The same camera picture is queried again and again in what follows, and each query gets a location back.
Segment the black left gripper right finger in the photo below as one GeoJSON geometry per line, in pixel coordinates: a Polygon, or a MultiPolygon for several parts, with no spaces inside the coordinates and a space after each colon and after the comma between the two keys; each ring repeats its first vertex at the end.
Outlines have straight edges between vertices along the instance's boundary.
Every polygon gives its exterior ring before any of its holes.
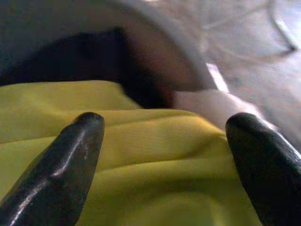
{"type": "Polygon", "coordinates": [[[226,122],[226,137],[242,186],[264,226],[301,224],[301,155],[250,113],[226,122]]]}

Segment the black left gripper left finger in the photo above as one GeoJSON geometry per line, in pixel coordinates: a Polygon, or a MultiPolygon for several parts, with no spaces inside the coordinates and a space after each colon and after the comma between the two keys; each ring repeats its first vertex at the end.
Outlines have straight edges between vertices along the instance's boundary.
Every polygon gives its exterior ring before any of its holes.
{"type": "Polygon", "coordinates": [[[104,128],[104,118],[92,112],[66,126],[1,200],[1,225],[75,225],[95,175],[104,128]]]}

